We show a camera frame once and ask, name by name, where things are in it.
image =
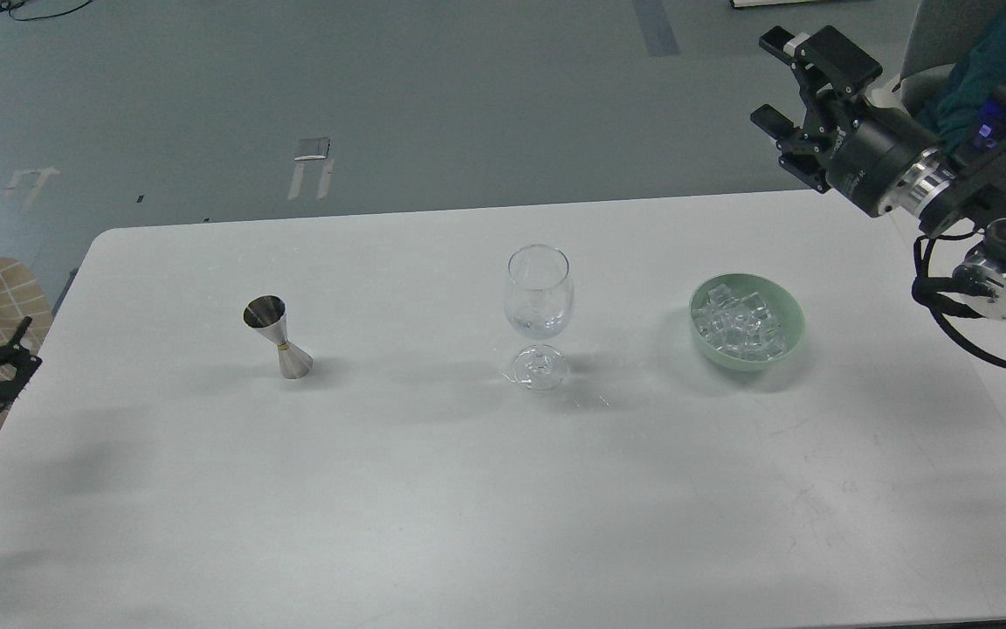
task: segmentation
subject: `stainless steel jigger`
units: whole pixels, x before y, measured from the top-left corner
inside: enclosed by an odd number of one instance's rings
[[[285,378],[297,379],[308,373],[313,357],[287,339],[287,303],[274,295],[264,295],[247,304],[242,319],[257,333],[279,346],[279,368]]]

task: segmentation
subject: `bowl of ice cubes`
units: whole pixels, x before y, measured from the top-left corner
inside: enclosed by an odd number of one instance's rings
[[[790,292],[759,275],[718,275],[690,299],[690,327],[702,353],[719,366],[758,371],[794,353],[806,331]]]

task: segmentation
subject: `dark green sleeve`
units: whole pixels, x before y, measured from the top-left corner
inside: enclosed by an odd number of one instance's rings
[[[953,150],[974,127],[977,113],[997,85],[1006,81],[1006,7],[957,64],[946,87],[926,104],[917,120]]]

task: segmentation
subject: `glass base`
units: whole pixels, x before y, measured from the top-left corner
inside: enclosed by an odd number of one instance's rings
[[[531,345],[514,358],[514,381],[531,390],[548,390],[564,381],[569,363],[554,347]]]

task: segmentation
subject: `wine glass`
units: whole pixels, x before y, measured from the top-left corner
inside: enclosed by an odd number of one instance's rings
[[[547,246],[527,246],[514,252],[506,266],[503,294],[506,318],[520,334],[535,340],[553,337],[572,315],[573,288],[566,255]],[[531,345],[514,359],[514,381],[546,390],[569,374],[569,363],[548,345]]]

